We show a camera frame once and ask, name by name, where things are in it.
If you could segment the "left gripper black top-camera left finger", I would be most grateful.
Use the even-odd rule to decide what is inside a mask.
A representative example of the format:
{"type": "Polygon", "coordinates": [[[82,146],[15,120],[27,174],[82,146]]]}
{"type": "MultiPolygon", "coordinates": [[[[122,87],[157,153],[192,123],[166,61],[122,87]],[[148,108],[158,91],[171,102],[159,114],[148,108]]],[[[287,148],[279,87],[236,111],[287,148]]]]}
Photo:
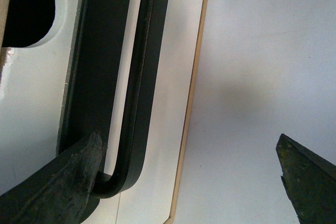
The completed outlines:
{"type": "Polygon", "coordinates": [[[106,145],[92,132],[1,195],[1,223],[79,223],[106,145]]]}

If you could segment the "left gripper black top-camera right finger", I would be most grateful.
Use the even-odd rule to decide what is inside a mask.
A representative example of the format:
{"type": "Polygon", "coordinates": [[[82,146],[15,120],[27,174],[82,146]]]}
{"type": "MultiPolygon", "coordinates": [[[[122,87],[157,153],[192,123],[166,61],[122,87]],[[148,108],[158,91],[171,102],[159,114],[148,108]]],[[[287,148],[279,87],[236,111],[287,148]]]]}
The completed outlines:
{"type": "Polygon", "coordinates": [[[335,165],[281,134],[281,180],[300,223],[335,223],[335,165]]]}

